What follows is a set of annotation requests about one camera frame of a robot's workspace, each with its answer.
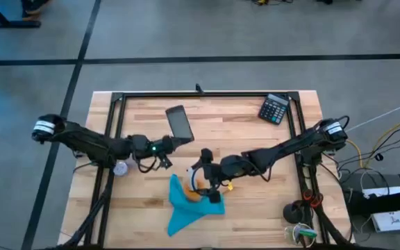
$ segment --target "black phone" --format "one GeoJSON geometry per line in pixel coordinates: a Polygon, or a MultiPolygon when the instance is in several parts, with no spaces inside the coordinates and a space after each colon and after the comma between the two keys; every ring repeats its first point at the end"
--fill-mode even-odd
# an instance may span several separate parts
{"type": "Polygon", "coordinates": [[[183,105],[166,109],[166,117],[175,138],[182,139],[183,144],[194,141],[194,134],[183,105]]]}

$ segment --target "calculator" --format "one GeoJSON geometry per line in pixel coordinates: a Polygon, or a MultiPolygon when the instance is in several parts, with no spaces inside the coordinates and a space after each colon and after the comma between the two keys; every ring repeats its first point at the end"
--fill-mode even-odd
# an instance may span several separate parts
{"type": "Polygon", "coordinates": [[[260,108],[258,116],[265,121],[279,125],[283,116],[285,115],[288,104],[290,103],[285,98],[282,98],[276,94],[268,94],[262,104],[262,107],[260,108]]]}

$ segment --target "concrete floor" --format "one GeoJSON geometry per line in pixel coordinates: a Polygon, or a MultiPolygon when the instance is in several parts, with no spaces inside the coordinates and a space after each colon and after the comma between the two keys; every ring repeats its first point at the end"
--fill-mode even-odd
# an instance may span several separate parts
{"type": "MultiPolygon", "coordinates": [[[[0,29],[0,60],[76,59],[95,0],[54,1],[42,28],[0,29]]],[[[20,4],[0,0],[8,17],[20,4]]],[[[400,53],[400,1],[313,0],[257,7],[237,0],[103,0],[86,58],[295,56],[400,53]]],[[[74,65],[0,66],[0,245],[19,249],[49,145],[31,140],[39,115],[59,113],[74,65]]],[[[400,60],[320,60],[84,65],[69,119],[84,124],[97,90],[317,90],[325,117],[349,115],[349,127],[400,106],[400,60]]],[[[350,138],[369,151],[400,110],[350,138]]],[[[338,155],[354,155],[347,147],[338,155]]],[[[61,147],[34,247],[60,233],[72,168],[61,147]]],[[[373,167],[400,174],[400,149],[373,167]]],[[[356,235],[361,241],[366,235],[356,235]]],[[[400,236],[373,235],[366,246],[400,249],[400,236]]]]}

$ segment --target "wooden table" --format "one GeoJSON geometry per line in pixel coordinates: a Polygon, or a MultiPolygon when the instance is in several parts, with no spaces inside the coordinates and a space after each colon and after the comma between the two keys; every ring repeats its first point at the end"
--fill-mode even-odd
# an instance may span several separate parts
{"type": "MultiPolygon", "coordinates": [[[[319,99],[316,91],[299,93],[306,126],[310,127],[322,118],[319,99]]],[[[111,92],[93,94],[86,121],[89,129],[104,133],[110,95],[111,92]]],[[[128,175],[115,178],[104,247],[292,247],[284,238],[284,228],[289,224],[282,216],[284,205],[300,199],[297,170],[292,156],[274,164],[269,183],[260,177],[235,179],[234,190],[225,194],[225,215],[205,216],[173,237],[167,235],[173,210],[168,201],[169,177],[177,174],[182,179],[186,178],[186,169],[198,161],[202,148],[211,149],[215,162],[219,162],[220,158],[229,154],[272,147],[290,139],[287,119],[280,126],[274,126],[257,118],[262,102],[261,97],[128,99],[122,136],[141,133],[155,140],[169,134],[165,110],[182,104],[195,141],[178,148],[169,156],[174,166],[168,170],[141,174],[128,161],[132,165],[128,175]]],[[[299,134],[294,106],[292,110],[299,134]]],[[[323,159],[324,164],[335,173],[333,162],[326,157],[323,159]]],[[[87,161],[78,160],[77,165],[87,161]]],[[[59,243],[68,240],[65,233],[73,234],[88,214],[96,172],[96,167],[90,166],[75,173],[59,243]]],[[[317,180],[325,196],[323,205],[326,214],[336,228],[348,237],[350,222],[340,186],[321,167],[317,168],[317,180]]],[[[316,216],[314,225],[318,229],[316,216]]],[[[95,223],[93,242],[97,240],[97,226],[95,223]]]]}

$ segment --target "teal rag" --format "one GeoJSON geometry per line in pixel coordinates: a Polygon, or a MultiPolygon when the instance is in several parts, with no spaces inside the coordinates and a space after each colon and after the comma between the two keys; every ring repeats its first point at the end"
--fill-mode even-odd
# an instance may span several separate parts
{"type": "Polygon", "coordinates": [[[205,215],[224,215],[223,196],[221,200],[219,203],[211,203],[207,197],[203,197],[199,202],[188,201],[177,175],[173,174],[169,182],[169,201],[174,206],[174,211],[167,227],[167,234],[173,236],[205,215]]]}

